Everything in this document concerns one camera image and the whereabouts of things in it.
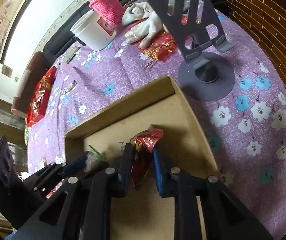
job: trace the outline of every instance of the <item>metal screw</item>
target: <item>metal screw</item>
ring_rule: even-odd
[[[208,180],[209,180],[209,182],[211,182],[211,183],[216,183],[216,182],[218,182],[218,178],[216,177],[216,176],[209,176],[208,177]]]
[[[70,178],[68,179],[68,183],[69,183],[69,184],[74,184],[74,183],[76,183],[77,181],[78,181],[77,177],[70,177]]]
[[[172,168],[171,168],[171,172],[174,173],[174,174],[178,174],[178,173],[181,172],[181,170],[180,170],[180,168],[178,168],[178,167],[172,167]]]
[[[114,168],[107,168],[106,170],[105,170],[105,173],[106,174],[113,174],[115,172],[115,169]]]

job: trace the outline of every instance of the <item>red box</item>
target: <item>red box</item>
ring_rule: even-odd
[[[30,109],[28,110],[26,126],[32,127],[35,123],[37,123],[39,120],[42,120],[43,117],[45,116],[46,109],[47,109],[47,104],[48,104],[48,100],[49,100],[49,95],[51,94],[52,84],[54,82],[54,77],[55,77],[56,70],[57,70],[57,68],[55,66],[52,66],[46,72],[46,74],[44,75],[44,76],[48,77],[47,85],[46,85],[46,89],[45,89],[45,92],[44,92],[43,99],[42,99],[42,101],[40,103],[39,114],[33,119],[32,102],[33,102],[33,100],[35,98],[36,91],[37,91],[37,89],[38,89],[38,87],[40,85],[40,81],[35,86],[35,89],[33,91],[33,97],[32,97],[32,100],[30,102]]]

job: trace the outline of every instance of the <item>work glove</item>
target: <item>work glove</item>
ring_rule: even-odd
[[[135,25],[125,34],[125,42],[134,43],[147,35],[139,45],[141,49],[146,49],[150,45],[154,36],[162,28],[163,23],[161,22],[161,19],[158,17],[156,12],[153,11],[147,20],[139,23],[138,25]]]
[[[152,12],[153,9],[147,2],[134,3],[126,9],[122,17],[122,25],[127,26],[134,21],[148,18]]]

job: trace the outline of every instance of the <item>purple tablecloth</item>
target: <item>purple tablecloth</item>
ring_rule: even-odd
[[[230,19],[218,15],[228,41],[236,44],[221,54],[234,67],[234,88],[216,102],[187,99],[208,138],[222,180],[280,239],[286,231],[286,91],[258,44]],[[183,61],[179,51],[166,62],[143,69],[151,58],[126,44],[124,33],[119,32],[100,52],[92,53],[86,46],[69,64],[61,57],[57,60],[46,116],[30,132],[30,173],[40,169],[42,158],[48,163],[65,161],[64,133],[82,119],[160,75],[177,79]],[[207,50],[216,52],[213,47]],[[62,89],[73,80],[76,88],[62,96]]]

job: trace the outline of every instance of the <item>red label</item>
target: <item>red label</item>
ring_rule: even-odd
[[[114,33],[113,28],[112,28],[102,17],[99,18],[98,24],[99,24],[110,36],[113,35],[113,33]]]

